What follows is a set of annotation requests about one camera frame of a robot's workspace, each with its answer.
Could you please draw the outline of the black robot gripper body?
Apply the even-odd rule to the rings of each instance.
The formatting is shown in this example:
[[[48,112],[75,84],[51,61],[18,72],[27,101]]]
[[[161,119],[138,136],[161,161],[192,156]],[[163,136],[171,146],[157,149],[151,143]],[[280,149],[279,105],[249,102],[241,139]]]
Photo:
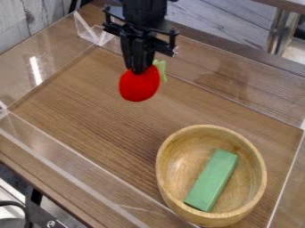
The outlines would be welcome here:
[[[178,53],[176,44],[178,30],[166,19],[169,2],[178,0],[114,0],[106,3],[103,29],[115,36],[150,39],[153,49],[173,57]]]

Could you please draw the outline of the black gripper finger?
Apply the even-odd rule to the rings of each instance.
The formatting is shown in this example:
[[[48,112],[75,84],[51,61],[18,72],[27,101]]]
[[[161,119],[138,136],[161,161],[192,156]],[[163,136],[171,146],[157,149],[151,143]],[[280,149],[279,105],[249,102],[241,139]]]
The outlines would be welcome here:
[[[121,37],[122,52],[126,62],[126,67],[133,68],[133,40],[129,37]]]
[[[153,65],[155,50],[147,40],[135,39],[133,41],[133,71],[141,74]]]

